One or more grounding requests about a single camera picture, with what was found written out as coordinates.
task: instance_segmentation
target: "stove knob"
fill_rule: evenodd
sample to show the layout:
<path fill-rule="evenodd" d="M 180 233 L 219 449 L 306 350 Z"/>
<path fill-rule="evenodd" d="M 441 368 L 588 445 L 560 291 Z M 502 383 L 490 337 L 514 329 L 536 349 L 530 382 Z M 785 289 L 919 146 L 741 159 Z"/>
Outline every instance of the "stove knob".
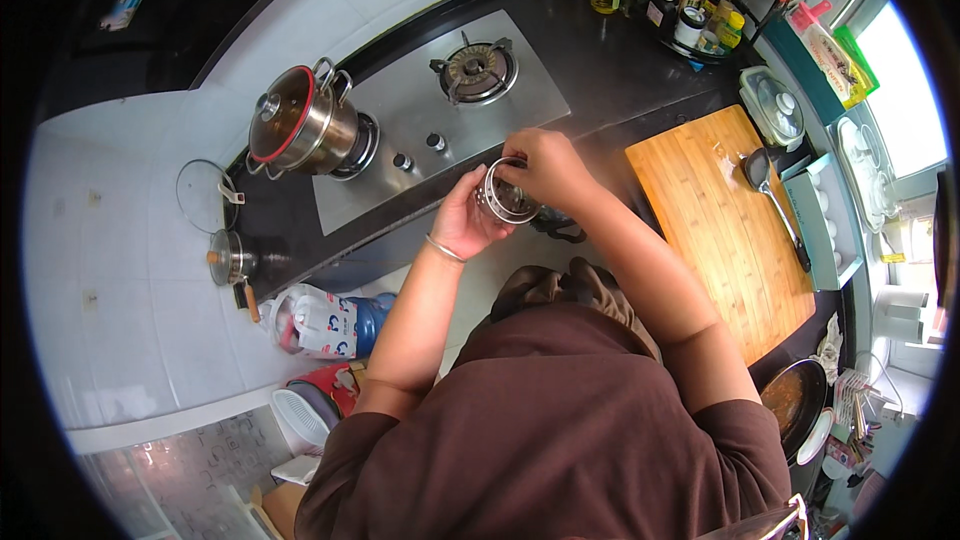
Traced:
<path fill-rule="evenodd" d="M 447 140 L 440 134 L 434 132 L 426 137 L 426 146 L 440 152 L 447 148 Z"/>
<path fill-rule="evenodd" d="M 396 156 L 393 157 L 393 166 L 402 172 L 408 172 L 412 167 L 414 167 L 413 159 L 403 154 L 402 152 L 396 153 Z"/>

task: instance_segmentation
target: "blue water jug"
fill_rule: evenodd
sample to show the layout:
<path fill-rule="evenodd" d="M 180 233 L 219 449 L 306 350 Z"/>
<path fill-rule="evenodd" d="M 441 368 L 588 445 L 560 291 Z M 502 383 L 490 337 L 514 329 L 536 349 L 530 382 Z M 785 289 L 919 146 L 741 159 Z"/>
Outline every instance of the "blue water jug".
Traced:
<path fill-rule="evenodd" d="M 357 306 L 357 359 L 366 359 L 374 351 L 374 343 L 396 299 L 394 292 L 382 292 L 372 298 L 346 297 Z"/>

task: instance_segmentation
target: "burner grate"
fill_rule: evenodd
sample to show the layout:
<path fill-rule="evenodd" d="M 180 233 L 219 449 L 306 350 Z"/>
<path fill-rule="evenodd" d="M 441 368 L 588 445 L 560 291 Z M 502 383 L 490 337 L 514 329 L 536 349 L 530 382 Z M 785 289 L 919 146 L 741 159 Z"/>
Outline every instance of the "burner grate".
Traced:
<path fill-rule="evenodd" d="M 380 146 L 380 126 L 371 114 L 357 113 L 357 135 L 353 147 L 337 168 L 330 171 L 330 177 L 342 182 L 352 180 L 374 160 Z"/>
<path fill-rule="evenodd" d="M 509 38 L 496 42 L 471 42 L 460 32 L 463 47 L 446 59 L 431 59 L 439 87 L 453 104 L 487 104 L 503 96 L 517 79 L 514 43 Z"/>

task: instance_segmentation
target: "yellow bottle cap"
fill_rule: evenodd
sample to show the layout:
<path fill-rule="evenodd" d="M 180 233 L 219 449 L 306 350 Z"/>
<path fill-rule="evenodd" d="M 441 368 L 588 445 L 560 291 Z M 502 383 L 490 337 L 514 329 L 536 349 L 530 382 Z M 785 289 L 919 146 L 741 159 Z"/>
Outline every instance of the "yellow bottle cap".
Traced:
<path fill-rule="evenodd" d="M 746 23 L 746 19 L 744 19 L 743 16 L 737 11 L 730 13 L 729 18 L 726 20 L 726 24 L 734 30 L 743 30 L 743 25 Z"/>

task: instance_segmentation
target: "stainless steel pot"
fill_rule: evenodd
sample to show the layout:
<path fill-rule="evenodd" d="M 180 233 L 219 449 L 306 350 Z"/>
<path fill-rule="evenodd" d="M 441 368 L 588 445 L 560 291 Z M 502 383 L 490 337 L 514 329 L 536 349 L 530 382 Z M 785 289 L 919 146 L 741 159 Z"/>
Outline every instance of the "stainless steel pot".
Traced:
<path fill-rule="evenodd" d="M 251 243 L 244 242 L 243 237 L 233 230 L 218 230 L 210 237 L 206 262 L 210 265 L 210 277 L 217 286 L 243 283 L 250 319 L 253 323 L 259 323 L 257 297 L 250 285 L 250 278 L 257 271 L 259 256 Z"/>
<path fill-rule="evenodd" d="M 321 67 L 327 69 L 320 74 Z M 342 78 L 342 90 L 334 90 Z M 347 101 L 350 74 L 322 57 L 311 69 L 287 69 L 257 100 L 249 126 L 246 169 L 266 170 L 276 180 L 286 172 L 329 174 L 347 157 L 357 135 L 357 112 Z"/>

